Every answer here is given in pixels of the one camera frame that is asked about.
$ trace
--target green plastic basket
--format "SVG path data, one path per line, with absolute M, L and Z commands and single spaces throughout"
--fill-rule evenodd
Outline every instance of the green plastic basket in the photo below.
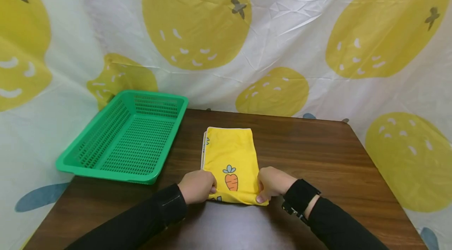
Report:
M 182 96 L 125 90 L 60 155 L 74 175 L 154 184 L 187 109 Z

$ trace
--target wooden table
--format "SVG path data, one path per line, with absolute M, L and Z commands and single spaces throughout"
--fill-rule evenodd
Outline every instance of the wooden table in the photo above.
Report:
M 75 177 L 26 250 L 63 249 L 76 238 L 200 167 L 207 127 L 251 128 L 260 167 L 304 178 L 390 249 L 426 249 L 352 129 L 345 122 L 187 110 L 153 186 Z M 206 202 L 142 249 L 326 249 L 281 209 Z

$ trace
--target wrist strap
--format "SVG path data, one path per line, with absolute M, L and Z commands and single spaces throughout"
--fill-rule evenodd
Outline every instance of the wrist strap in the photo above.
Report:
M 187 204 L 177 184 L 158 191 L 154 194 L 157 206 L 162 214 L 165 227 L 178 223 L 184 219 L 187 212 Z
M 289 214 L 297 214 L 297 217 L 307 224 L 307 220 L 304 218 L 303 213 L 314 196 L 319 194 L 320 191 L 317 188 L 310 185 L 304 179 L 298 179 L 292 184 L 285 196 L 283 196 L 284 203 L 282 204 L 282 207 Z

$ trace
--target carrot print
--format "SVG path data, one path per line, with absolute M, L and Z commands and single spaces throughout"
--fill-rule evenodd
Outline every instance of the carrot print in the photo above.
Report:
M 230 164 L 227 165 L 226 170 L 223 170 L 224 173 L 227 173 L 225 176 L 226 186 L 231 191 L 237 191 L 239 188 L 239 178 L 237 175 L 230 173 L 235 172 L 235 168 L 233 168 Z

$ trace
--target person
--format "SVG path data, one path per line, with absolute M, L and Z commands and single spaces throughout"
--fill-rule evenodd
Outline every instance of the person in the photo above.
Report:
M 266 167 L 259 171 L 258 182 L 256 200 L 259 203 L 282 195 L 285 199 L 283 208 L 306 222 L 329 250 L 388 249 L 347 212 L 319 196 L 319 192 L 303 179 Z M 204 202 L 209 194 L 216 193 L 216 186 L 216 179 L 210 172 L 187 173 L 179 184 L 158 191 L 78 238 L 66 249 L 137 249 L 152 236 L 184 219 L 187 205 Z

